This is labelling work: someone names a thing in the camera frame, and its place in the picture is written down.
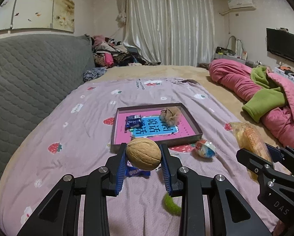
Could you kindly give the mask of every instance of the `metal bolt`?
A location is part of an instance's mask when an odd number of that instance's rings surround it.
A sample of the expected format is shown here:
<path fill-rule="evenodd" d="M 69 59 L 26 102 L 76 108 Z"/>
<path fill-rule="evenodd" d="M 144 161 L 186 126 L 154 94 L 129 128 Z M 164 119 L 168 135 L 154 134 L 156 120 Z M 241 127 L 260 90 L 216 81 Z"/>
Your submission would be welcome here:
<path fill-rule="evenodd" d="M 63 180 L 64 180 L 65 182 L 68 182 L 68 181 L 70 181 L 72 178 L 73 178 L 73 177 L 72 177 L 71 175 L 65 175 L 65 176 L 63 177 Z"/>
<path fill-rule="evenodd" d="M 222 182 L 222 181 L 224 181 L 226 178 L 225 178 L 224 175 L 219 174 L 219 175 L 216 175 L 216 179 L 217 179 L 218 181 Z"/>
<path fill-rule="evenodd" d="M 187 173 L 189 171 L 189 169 L 187 167 L 181 167 L 181 168 L 179 168 L 179 171 L 181 173 Z"/>
<path fill-rule="evenodd" d="M 107 167 L 101 167 L 101 168 L 99 168 L 99 172 L 100 173 L 105 173 L 107 171 L 108 171 L 108 168 Z"/>

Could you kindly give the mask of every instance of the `black tv screen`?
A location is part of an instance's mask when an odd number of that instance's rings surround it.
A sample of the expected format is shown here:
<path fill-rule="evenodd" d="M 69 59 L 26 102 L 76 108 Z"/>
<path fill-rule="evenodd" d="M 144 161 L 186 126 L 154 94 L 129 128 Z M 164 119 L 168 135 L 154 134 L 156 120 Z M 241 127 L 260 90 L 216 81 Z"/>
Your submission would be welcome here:
<path fill-rule="evenodd" d="M 294 34 L 267 28 L 267 51 L 294 62 Z"/>

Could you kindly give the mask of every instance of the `green plush toy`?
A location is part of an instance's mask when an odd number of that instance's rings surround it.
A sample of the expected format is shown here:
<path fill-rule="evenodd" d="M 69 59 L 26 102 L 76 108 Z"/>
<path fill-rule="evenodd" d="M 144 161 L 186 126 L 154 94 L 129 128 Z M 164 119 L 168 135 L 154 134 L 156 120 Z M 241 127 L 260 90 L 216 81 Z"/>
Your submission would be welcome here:
<path fill-rule="evenodd" d="M 163 197 L 163 205 L 166 211 L 173 216 L 181 216 L 181 207 L 174 203 L 173 198 L 166 193 Z"/>

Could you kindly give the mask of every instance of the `green blanket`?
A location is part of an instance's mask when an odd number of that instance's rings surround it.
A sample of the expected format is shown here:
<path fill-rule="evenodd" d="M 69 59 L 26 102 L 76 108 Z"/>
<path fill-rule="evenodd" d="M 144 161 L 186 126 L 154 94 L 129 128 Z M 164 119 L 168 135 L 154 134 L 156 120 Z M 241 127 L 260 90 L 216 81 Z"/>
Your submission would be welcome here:
<path fill-rule="evenodd" d="M 279 87 L 267 76 L 265 66 L 253 68 L 251 80 L 260 85 L 263 89 L 256 92 L 242 109 L 247 111 L 257 123 L 260 121 L 260 118 L 270 110 L 288 104 L 283 88 Z"/>

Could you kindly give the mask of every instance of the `headboard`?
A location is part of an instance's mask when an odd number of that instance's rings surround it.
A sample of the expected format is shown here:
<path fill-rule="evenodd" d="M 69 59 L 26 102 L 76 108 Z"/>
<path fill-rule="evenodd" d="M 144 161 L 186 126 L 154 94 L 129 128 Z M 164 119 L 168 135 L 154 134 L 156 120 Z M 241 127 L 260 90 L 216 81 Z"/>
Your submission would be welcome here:
<path fill-rule="evenodd" d="M 87 36 L 30 34 L 0 39 L 0 178 L 27 135 L 94 67 Z"/>

